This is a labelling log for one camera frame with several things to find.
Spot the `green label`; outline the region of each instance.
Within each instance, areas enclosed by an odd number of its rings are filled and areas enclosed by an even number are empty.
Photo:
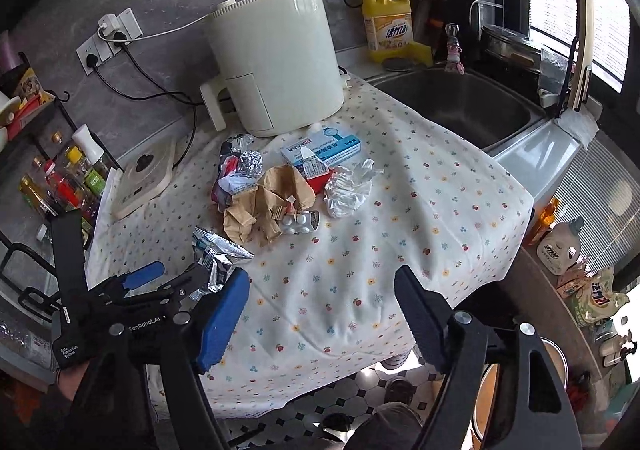
[[[97,197],[102,197],[106,183],[104,182],[104,179],[100,177],[100,174],[93,168],[91,168],[91,170],[86,173],[86,176],[84,176],[84,184],[87,185],[87,188],[91,190],[92,194]]]

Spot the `person's hand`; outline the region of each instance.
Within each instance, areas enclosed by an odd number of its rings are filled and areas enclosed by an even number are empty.
[[[84,376],[88,366],[89,361],[75,367],[60,370],[58,373],[58,388],[60,389],[60,392],[62,392],[62,395],[69,401],[74,400],[76,391],[78,391],[78,387],[80,386],[80,382],[82,382],[82,377]]]

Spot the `pants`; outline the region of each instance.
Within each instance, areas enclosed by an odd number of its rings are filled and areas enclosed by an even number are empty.
[[[410,450],[422,430],[422,420],[404,403],[385,403],[361,424],[346,443],[319,437],[299,437],[262,447],[269,450]]]

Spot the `wall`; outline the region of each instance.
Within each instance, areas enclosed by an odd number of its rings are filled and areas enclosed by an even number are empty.
[[[11,30],[15,48],[24,51],[43,86],[62,94],[73,119],[87,123],[111,152],[119,156],[165,125],[187,112],[170,99],[130,102],[104,87],[92,74],[85,76],[76,48],[95,32],[103,14],[131,7],[146,34],[161,32],[190,22],[211,11],[224,0],[40,0]],[[347,8],[342,0],[326,0],[326,10],[334,46],[344,49],[366,43],[359,10]],[[133,55],[164,86],[183,90],[197,98],[200,84],[217,74],[217,66],[207,44],[203,24],[130,46]],[[112,58],[101,73],[118,88],[135,96],[150,94],[152,87],[127,62],[123,54]],[[68,132],[56,115],[39,134],[50,145],[55,130]],[[17,190],[20,176],[30,168],[36,150],[22,141],[15,152],[4,156],[0,167],[0,228],[13,241],[36,247],[35,233],[40,221],[21,200]],[[18,255],[6,274],[21,286],[42,288],[42,271]],[[0,285],[0,292],[6,292]]]

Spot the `white plug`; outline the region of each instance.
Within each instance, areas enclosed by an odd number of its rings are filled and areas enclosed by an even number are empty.
[[[98,20],[98,29],[102,36],[109,36],[116,31],[120,31],[122,24],[116,15],[105,15]]]

